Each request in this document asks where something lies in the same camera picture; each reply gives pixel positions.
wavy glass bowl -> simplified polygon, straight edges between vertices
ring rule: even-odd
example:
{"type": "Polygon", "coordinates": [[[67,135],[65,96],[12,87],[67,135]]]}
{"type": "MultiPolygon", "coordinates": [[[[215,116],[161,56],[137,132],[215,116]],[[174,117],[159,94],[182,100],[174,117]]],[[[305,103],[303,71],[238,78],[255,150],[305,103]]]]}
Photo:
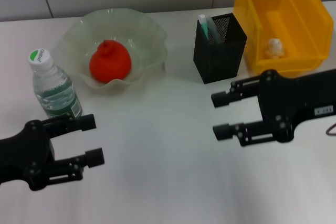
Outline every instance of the wavy glass bowl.
{"type": "Polygon", "coordinates": [[[146,72],[166,60],[166,32],[148,15],[131,9],[107,9],[90,13],[63,35],[51,55],[69,75],[80,76],[90,87],[101,89],[115,84],[129,85],[141,80],[146,72]],[[132,69],[123,80],[96,81],[89,62],[105,39],[122,43],[128,50],[132,69]]]}

bottle cap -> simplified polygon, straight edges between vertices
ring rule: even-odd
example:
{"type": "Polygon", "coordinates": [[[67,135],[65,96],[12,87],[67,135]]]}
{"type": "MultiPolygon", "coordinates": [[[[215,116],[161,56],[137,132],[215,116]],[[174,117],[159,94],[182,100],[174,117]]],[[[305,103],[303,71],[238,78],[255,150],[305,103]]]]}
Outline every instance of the bottle cap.
{"type": "Polygon", "coordinates": [[[47,71],[54,64],[49,51],[46,49],[36,49],[29,55],[28,61],[31,69],[38,72],[47,71]]]}

red fruit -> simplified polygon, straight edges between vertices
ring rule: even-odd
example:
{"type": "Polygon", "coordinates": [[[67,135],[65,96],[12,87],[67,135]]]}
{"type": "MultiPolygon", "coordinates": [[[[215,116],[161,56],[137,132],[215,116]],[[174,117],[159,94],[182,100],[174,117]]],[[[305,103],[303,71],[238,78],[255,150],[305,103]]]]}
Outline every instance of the red fruit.
{"type": "Polygon", "coordinates": [[[127,49],[115,40],[104,40],[92,55],[89,69],[100,82],[124,79],[131,71],[131,57],[127,49]]]}

white table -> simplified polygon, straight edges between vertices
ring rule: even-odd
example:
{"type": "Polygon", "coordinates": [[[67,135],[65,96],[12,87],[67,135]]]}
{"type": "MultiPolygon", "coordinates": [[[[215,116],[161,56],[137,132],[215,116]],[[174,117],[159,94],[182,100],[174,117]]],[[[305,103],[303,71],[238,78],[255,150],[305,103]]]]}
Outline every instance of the white table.
{"type": "MultiPolygon", "coordinates": [[[[336,2],[325,3],[336,20],[336,2]]],[[[214,109],[211,94],[232,80],[204,85],[193,64],[199,14],[231,8],[150,14],[168,32],[166,73],[111,93],[74,79],[97,129],[53,140],[57,158],[102,147],[106,164],[84,179],[32,192],[21,181],[0,186],[1,224],[336,223],[336,117],[305,122],[289,144],[242,148],[217,142],[213,125],[261,119],[256,98],[214,109]]],[[[0,23],[0,138],[46,119],[34,97],[27,55],[51,49],[77,18],[0,23]]],[[[336,38],[319,70],[336,67],[336,38]]],[[[242,61],[237,79],[246,78],[242,61]]]]}

green pen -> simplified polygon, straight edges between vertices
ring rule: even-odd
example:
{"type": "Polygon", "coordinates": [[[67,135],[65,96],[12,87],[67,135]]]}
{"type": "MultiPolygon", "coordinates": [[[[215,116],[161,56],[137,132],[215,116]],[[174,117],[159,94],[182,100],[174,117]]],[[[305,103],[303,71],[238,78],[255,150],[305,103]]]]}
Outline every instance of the green pen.
{"type": "Polygon", "coordinates": [[[209,39],[209,37],[208,37],[208,25],[206,23],[205,15],[204,14],[199,15],[198,16],[198,21],[199,21],[199,23],[200,23],[200,25],[201,25],[201,27],[203,29],[205,37],[207,39],[209,39]]]}

